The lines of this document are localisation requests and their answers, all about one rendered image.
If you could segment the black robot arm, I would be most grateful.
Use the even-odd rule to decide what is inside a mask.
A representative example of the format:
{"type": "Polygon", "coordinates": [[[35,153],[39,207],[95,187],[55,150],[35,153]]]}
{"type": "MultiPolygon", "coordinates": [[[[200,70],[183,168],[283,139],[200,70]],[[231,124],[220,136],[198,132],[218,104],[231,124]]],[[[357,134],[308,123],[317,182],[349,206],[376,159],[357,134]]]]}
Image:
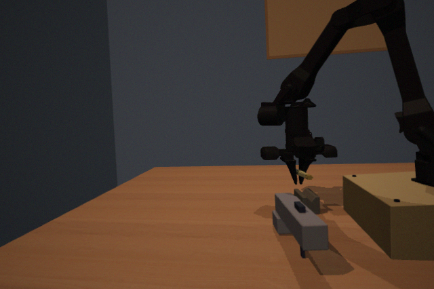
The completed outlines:
{"type": "MultiPolygon", "coordinates": [[[[318,71],[347,30],[374,23],[384,37],[402,99],[402,111],[395,113],[399,133],[420,150],[416,152],[416,178],[411,180],[434,187],[434,111],[408,41],[404,0],[356,0],[335,11],[300,66],[283,80],[275,100],[261,102],[258,122],[262,126],[281,126],[284,122],[286,126],[307,126],[308,108],[316,104],[306,97],[318,71]]],[[[325,151],[324,138],[313,138],[312,132],[304,137],[292,135],[290,146],[296,158],[315,158],[316,152],[325,151]]]]}

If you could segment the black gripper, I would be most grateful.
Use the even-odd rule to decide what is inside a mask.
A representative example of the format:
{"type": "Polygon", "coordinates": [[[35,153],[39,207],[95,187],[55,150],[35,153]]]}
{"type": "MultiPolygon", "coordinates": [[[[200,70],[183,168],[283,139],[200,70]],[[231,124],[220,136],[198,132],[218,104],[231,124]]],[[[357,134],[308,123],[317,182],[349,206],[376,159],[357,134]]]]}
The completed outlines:
{"type": "MultiPolygon", "coordinates": [[[[280,160],[286,163],[292,175],[294,184],[297,185],[296,160],[294,159],[294,148],[290,146],[292,135],[294,137],[304,137],[310,132],[309,126],[285,126],[286,149],[278,149],[277,147],[262,147],[260,156],[264,160],[280,160]]],[[[335,146],[325,144],[324,152],[316,152],[316,155],[323,155],[326,158],[338,157],[338,151],[335,146]]],[[[317,161],[315,158],[303,157],[299,158],[299,170],[307,173],[309,166],[317,161]]]]}

